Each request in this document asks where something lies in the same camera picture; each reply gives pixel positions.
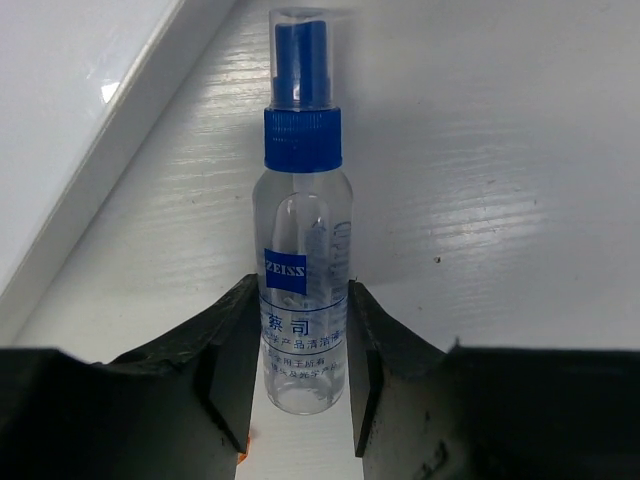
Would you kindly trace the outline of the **clear spray bottle blue cap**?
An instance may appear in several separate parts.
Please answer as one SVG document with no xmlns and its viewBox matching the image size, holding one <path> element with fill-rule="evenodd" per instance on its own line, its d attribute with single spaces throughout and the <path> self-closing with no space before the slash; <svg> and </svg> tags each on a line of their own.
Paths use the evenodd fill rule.
<svg viewBox="0 0 640 480">
<path fill-rule="evenodd" d="M 269 15 L 265 170 L 253 191 L 264 381 L 279 409 L 313 415 L 340 398 L 353 191 L 333 98 L 330 11 Z"/>
</svg>

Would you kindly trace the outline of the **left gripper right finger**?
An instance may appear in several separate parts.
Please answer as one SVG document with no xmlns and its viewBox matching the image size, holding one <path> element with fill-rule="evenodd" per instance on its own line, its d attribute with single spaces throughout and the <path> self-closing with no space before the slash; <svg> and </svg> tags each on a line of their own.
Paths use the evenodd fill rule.
<svg viewBox="0 0 640 480">
<path fill-rule="evenodd" d="M 349 285 L 356 456 L 368 479 L 635 479 L 635 351 L 442 351 Z"/>
</svg>

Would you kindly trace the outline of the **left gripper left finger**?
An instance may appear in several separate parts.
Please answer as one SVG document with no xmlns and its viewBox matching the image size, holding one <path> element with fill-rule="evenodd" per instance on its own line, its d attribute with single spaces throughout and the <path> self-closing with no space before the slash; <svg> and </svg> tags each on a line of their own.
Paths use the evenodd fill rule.
<svg viewBox="0 0 640 480">
<path fill-rule="evenodd" d="M 54 348 L 1 352 L 5 479 L 231 479 L 248 447 L 258 286 L 108 363 Z"/>
</svg>

